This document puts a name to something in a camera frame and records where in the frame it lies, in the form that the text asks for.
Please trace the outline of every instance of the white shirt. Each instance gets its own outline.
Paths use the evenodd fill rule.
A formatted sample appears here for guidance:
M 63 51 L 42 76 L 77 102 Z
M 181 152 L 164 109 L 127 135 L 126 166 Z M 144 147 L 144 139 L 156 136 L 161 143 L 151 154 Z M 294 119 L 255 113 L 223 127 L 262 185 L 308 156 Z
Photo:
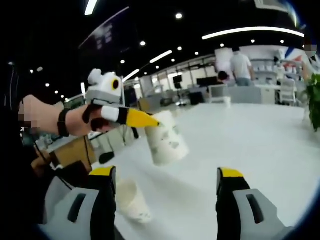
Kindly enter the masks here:
M 230 60 L 230 63 L 231 70 L 234 72 L 236 79 L 251 79 L 248 67 L 251 67 L 252 64 L 246 55 L 243 55 L 239 51 L 234 52 L 233 57 Z

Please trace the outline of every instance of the wrist strap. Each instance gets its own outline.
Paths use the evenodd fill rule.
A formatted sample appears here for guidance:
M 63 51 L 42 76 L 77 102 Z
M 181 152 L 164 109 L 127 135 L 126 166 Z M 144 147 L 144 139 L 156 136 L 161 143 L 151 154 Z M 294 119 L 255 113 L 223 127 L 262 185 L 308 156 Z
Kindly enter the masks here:
M 57 123 L 59 135 L 62 137 L 69 137 L 70 135 L 66 125 L 66 116 L 68 112 L 69 112 L 69 109 L 67 108 L 63 109 L 62 112 L 60 112 L 59 120 Z

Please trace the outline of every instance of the monitor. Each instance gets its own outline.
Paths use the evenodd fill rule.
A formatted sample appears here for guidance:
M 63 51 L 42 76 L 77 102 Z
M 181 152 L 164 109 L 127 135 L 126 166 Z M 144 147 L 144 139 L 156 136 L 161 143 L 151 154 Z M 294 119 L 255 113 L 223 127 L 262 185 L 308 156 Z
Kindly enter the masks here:
M 218 83 L 218 78 L 216 76 L 206 77 L 206 78 L 197 78 L 196 84 L 200 87 L 208 87 L 216 85 Z
M 178 83 L 181 83 L 182 82 L 182 76 L 175 76 L 173 78 L 173 83 L 174 84 L 178 84 Z

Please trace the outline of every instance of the ceiling light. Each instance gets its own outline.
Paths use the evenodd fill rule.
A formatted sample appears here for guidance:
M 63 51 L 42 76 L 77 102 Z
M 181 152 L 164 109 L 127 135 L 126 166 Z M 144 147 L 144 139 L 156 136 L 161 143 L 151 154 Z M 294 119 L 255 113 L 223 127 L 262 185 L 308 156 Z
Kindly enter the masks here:
M 84 15 L 88 16 L 94 12 L 98 0 L 89 0 L 88 5 L 86 6 Z
M 182 17 L 183 17 L 183 15 L 182 15 L 181 13 L 177 13 L 177 14 L 175 15 L 175 18 L 176 18 L 176 19 L 182 19 Z
M 82 83 L 80 84 L 80 86 L 81 86 L 81 93 L 82 93 L 83 95 L 86 94 L 86 85 L 85 85 L 85 83 L 82 82 Z
M 302 38 L 305 37 L 305 35 L 301 32 L 293 31 L 285 28 L 271 27 L 271 26 L 252 26 L 252 27 L 242 27 L 242 28 L 230 29 L 225 31 L 219 31 L 216 33 L 203 36 L 202 40 L 211 39 L 211 38 L 215 38 L 215 37 L 223 36 L 227 34 L 235 34 L 235 33 L 249 32 L 249 31 L 274 31 L 274 32 L 293 34 Z
M 125 81 L 127 81 L 128 79 L 130 79 L 131 77 L 133 77 L 134 75 L 136 75 L 138 72 L 140 72 L 140 69 L 136 69 L 134 70 L 132 73 L 130 73 L 128 76 L 126 76 L 124 79 L 122 79 L 122 82 L 124 83 Z
M 150 63 L 153 64 L 153 63 L 155 63 L 156 61 L 159 61 L 160 59 L 162 59 L 162 58 L 164 58 L 164 57 L 166 57 L 166 56 L 168 56 L 168 55 L 170 55 L 170 54 L 172 54 L 172 51 L 171 51 L 171 50 L 166 51 L 165 53 L 162 53 L 161 55 L 155 57 L 154 59 L 151 59 L 151 60 L 150 60 Z

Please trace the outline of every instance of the white cabinet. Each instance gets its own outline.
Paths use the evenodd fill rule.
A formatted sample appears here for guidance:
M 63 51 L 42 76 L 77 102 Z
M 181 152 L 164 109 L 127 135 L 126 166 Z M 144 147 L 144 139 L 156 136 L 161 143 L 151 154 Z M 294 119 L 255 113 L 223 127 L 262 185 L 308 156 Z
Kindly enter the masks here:
M 276 91 L 274 89 L 261 89 L 261 102 L 266 105 L 276 104 Z

